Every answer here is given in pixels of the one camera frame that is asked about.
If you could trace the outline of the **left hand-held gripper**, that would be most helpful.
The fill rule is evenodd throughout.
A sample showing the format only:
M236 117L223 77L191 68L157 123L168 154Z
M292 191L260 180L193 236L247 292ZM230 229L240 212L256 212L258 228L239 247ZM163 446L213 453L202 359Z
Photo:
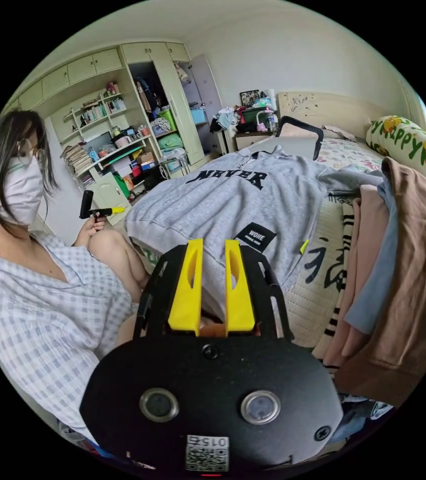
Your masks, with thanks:
M98 218L105 218L110 215L117 215L124 213L126 208L124 207L110 207L110 208L100 208L100 209L90 209L88 211L88 216L93 217L95 219Z

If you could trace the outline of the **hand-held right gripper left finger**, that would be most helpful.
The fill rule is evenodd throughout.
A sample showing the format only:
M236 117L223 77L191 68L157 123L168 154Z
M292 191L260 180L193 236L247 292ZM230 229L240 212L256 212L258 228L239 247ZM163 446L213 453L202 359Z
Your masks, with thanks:
M199 336L202 306L203 239L186 245L168 325L175 333Z

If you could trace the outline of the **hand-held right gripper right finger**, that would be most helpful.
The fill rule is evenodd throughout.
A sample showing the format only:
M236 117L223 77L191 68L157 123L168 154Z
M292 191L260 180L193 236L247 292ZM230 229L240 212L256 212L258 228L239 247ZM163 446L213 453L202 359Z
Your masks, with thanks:
M255 317L238 241L225 240L225 261L225 332L227 336L249 334L255 328Z

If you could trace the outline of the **person's left hand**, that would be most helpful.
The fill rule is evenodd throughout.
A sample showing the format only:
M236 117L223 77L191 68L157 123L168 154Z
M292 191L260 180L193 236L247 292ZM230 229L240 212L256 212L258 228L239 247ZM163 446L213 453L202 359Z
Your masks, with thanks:
M87 238L93 236L96 232L104 229L106 217L104 216L91 216L83 225L83 232Z

